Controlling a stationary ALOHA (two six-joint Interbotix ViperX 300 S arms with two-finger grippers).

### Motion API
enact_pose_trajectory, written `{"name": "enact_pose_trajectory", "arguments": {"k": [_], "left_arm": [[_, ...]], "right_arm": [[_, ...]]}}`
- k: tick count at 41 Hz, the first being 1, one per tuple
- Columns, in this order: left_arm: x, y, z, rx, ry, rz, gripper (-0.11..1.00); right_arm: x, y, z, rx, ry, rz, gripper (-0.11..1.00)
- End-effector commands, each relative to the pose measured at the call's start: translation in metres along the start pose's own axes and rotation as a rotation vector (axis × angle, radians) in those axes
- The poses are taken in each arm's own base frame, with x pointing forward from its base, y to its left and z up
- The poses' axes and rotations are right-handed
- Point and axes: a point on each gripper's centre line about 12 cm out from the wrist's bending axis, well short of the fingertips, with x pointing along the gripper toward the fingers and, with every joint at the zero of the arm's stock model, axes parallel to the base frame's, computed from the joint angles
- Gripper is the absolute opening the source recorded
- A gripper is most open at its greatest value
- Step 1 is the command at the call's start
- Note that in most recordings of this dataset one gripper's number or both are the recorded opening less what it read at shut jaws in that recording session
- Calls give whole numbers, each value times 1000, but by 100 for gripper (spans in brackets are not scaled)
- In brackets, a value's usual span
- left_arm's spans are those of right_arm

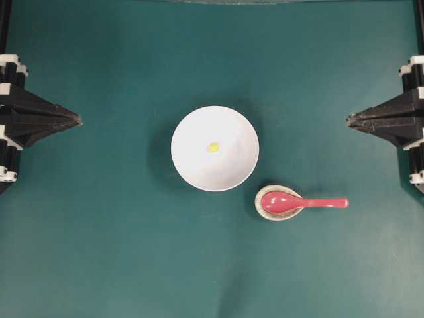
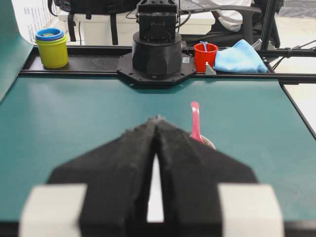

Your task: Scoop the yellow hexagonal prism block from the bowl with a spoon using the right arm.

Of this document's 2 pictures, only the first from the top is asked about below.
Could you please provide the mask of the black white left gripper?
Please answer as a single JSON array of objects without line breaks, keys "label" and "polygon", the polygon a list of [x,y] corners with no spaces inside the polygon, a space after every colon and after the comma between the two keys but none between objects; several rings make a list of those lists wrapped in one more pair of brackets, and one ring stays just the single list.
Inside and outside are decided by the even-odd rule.
[{"label": "black white left gripper", "polygon": [[23,148],[81,125],[78,114],[25,90],[27,77],[16,54],[1,54],[1,194],[17,181]]}]

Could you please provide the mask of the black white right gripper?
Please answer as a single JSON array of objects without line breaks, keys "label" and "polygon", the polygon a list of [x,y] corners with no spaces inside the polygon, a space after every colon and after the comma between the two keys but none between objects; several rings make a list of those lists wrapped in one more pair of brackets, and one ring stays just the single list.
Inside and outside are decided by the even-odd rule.
[{"label": "black white right gripper", "polygon": [[399,69],[403,94],[346,118],[346,125],[403,148],[408,153],[409,182],[423,193],[423,55]]}]

